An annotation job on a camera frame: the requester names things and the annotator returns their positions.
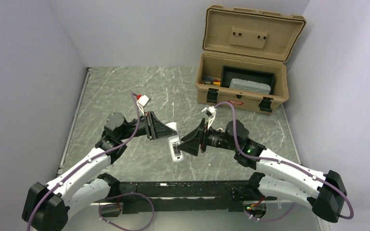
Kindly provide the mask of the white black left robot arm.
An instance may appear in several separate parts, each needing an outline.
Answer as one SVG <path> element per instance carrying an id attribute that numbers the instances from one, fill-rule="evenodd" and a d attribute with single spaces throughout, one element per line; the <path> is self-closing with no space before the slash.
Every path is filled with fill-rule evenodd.
<path id="1" fill-rule="evenodd" d="M 107 117 L 99 142 L 77 164 L 57 178 L 35 183 L 28 191 L 22 219 L 27 230 L 60 231 L 80 210 L 98 200 L 115 201 L 120 181 L 100 171 L 117 161 L 134 137 L 168 138 L 178 132 L 148 111 L 131 122 L 120 112 Z"/>

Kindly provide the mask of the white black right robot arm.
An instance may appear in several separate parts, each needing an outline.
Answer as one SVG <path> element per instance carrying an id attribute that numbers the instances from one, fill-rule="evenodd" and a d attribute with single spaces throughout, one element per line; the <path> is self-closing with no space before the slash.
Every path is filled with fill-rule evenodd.
<path id="1" fill-rule="evenodd" d="M 215 147 L 234 151 L 234 159 L 254 169 L 245 190 L 252 200 L 278 197 L 312 210 L 319 218 L 336 223 L 347 200 L 341 175 L 312 170 L 276 154 L 249 138 L 239 121 L 230 121 L 224 131 L 209 128 L 202 120 L 196 129 L 181 139 L 178 149 L 193 156 Z"/>

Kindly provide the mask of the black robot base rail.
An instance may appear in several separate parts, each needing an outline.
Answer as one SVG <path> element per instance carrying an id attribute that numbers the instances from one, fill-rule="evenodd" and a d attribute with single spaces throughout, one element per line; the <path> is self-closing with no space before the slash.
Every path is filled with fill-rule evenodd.
<path id="1" fill-rule="evenodd" d="M 242 212 L 244 206 L 266 197 L 246 180 L 120 182 L 112 186 L 107 202 L 122 204 L 123 214 L 226 210 Z"/>

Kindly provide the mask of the white remote control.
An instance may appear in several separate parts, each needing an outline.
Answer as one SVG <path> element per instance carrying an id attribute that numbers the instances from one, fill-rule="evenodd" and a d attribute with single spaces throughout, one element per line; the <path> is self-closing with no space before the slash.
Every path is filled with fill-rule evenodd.
<path id="1" fill-rule="evenodd" d="M 172 161 L 175 163 L 182 162 L 184 160 L 184 154 L 177 147 L 179 144 L 181 144 L 181 138 L 180 138 L 180 133 L 179 133 L 177 123 L 170 122 L 170 123 L 167 123 L 166 125 L 169 128 L 176 131 L 176 135 L 172 135 L 168 138 Z"/>

